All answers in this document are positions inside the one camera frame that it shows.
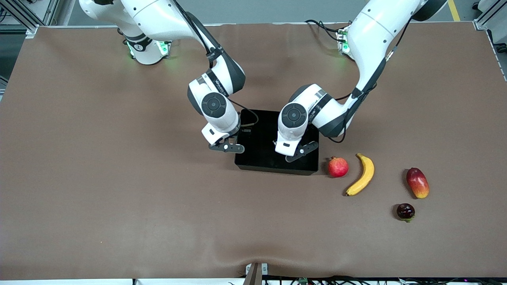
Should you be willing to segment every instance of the dark purple fruit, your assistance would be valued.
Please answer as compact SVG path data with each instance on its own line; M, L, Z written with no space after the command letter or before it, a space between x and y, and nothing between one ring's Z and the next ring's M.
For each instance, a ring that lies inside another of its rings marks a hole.
M398 217L407 223L409 223L415 217L415 209L412 205L403 203L396 209Z

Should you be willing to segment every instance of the red fruit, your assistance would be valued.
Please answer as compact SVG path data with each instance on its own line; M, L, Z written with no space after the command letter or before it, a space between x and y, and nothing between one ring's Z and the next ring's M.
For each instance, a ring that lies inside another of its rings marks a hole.
M345 159L339 157L331 157L328 164L329 174L332 177L342 177L348 172L348 163Z
M414 195L423 199L429 194L429 185L426 176L418 168L412 167L407 172L407 183L409 184Z

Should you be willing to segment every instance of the black caster wheel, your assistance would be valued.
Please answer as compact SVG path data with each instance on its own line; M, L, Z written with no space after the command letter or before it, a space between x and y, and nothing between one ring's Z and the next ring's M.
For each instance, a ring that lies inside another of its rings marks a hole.
M507 45L500 45L496 47L497 53L507 53Z

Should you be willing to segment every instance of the yellow line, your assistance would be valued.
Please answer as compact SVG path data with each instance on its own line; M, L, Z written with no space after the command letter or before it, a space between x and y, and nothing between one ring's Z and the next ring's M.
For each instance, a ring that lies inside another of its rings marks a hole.
M452 19L455 22L459 22L459 14L458 10L456 9L456 5L454 4L454 0L448 0L447 3L449 4L449 10L451 10Z

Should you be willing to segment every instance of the gray circular joint cover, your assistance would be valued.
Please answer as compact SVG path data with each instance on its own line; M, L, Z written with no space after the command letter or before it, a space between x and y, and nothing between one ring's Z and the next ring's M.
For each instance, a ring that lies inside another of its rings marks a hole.
M298 103L290 103L282 112L282 123L287 128L297 128L303 125L306 121L306 109Z
M201 108L204 114L212 118L220 118L227 107L225 98L220 93L210 93L202 99Z

